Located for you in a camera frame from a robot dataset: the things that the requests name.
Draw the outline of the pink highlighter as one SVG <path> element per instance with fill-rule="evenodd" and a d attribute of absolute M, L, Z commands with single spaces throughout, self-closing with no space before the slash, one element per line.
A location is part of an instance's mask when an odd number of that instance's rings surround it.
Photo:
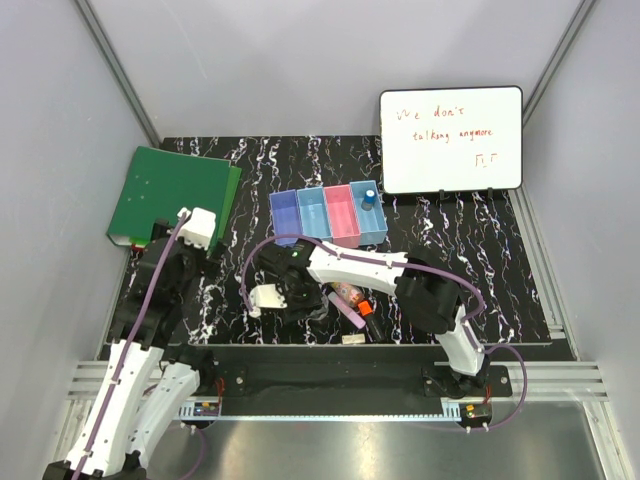
<path fill-rule="evenodd" d="M 364 318 L 336 292 L 330 292 L 328 299 L 357 329 L 361 330 L 366 326 Z"/>

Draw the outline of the pink-capped colourful bottle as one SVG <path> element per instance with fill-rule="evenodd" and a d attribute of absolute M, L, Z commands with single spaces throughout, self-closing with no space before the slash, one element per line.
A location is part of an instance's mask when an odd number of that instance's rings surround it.
<path fill-rule="evenodd" d="M 364 300 L 362 291 L 345 282 L 333 282 L 331 284 L 335 293 L 350 307 L 356 307 Z"/>

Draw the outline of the pink rectangular bin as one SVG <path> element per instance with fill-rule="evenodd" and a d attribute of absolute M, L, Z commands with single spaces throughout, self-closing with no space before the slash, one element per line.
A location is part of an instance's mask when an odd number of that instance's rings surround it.
<path fill-rule="evenodd" d="M 344 248 L 357 248 L 360 229 L 349 185 L 324 188 L 333 243 Z"/>

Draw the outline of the light blue end bin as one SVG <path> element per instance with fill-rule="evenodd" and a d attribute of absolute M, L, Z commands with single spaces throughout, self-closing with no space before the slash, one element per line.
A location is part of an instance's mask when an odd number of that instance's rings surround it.
<path fill-rule="evenodd" d="M 388 232 L 382 200 L 374 180 L 353 181 L 350 183 L 354 207 L 360 229 L 360 246 L 379 245 L 385 241 Z M 371 211 L 364 211 L 361 203 L 366 190 L 376 192 L 376 203 Z"/>

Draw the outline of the small blue-capped bottle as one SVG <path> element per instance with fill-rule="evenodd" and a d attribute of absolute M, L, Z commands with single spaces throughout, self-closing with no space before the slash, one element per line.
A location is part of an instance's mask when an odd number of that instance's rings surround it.
<path fill-rule="evenodd" d="M 373 189 L 366 190 L 361 203 L 361 208 L 364 211 L 371 211 L 376 203 L 376 199 L 377 195 Z"/>

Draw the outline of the clear glitter jar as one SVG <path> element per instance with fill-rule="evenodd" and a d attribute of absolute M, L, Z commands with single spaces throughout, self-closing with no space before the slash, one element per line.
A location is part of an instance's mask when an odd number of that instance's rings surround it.
<path fill-rule="evenodd" d="M 312 307 L 307 314 L 306 319 L 309 322 L 323 322 L 329 313 L 329 302 L 326 298 L 320 301 L 319 304 Z"/>

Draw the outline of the purple rectangular bin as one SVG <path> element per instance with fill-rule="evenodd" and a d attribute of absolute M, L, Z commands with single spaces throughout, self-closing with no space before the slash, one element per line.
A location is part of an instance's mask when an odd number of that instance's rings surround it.
<path fill-rule="evenodd" d="M 295 189 L 274 192 L 269 195 L 274 235 L 302 234 L 297 191 Z M 282 237 L 275 241 L 279 246 L 294 245 L 297 237 Z"/>

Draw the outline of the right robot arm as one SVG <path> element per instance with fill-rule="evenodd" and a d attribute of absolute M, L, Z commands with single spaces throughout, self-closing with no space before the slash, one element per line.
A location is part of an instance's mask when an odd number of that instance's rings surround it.
<path fill-rule="evenodd" d="M 274 283 L 242 290 L 252 317 L 265 309 L 303 316 L 322 302 L 325 284 L 341 283 L 394 298 L 403 320 L 433 335 L 443 348 L 449 369 L 430 381 L 451 398 L 476 396 L 490 383 L 490 359 L 469 325 L 486 307 L 477 287 L 466 279 L 429 264 L 425 248 L 410 252 L 377 252 L 345 248 L 304 235 L 293 245 L 279 237 L 260 242 L 249 254 Z"/>

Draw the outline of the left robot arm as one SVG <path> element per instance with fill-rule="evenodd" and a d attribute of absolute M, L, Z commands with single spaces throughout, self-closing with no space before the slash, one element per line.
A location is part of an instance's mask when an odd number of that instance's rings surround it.
<path fill-rule="evenodd" d="M 169 345 L 192 281 L 212 272 L 216 215 L 182 209 L 170 227 L 158 221 L 138 261 L 129 294 L 114 312 L 112 343 L 93 407 L 66 457 L 46 479 L 144 479 L 179 407 L 215 386 L 213 355 Z"/>

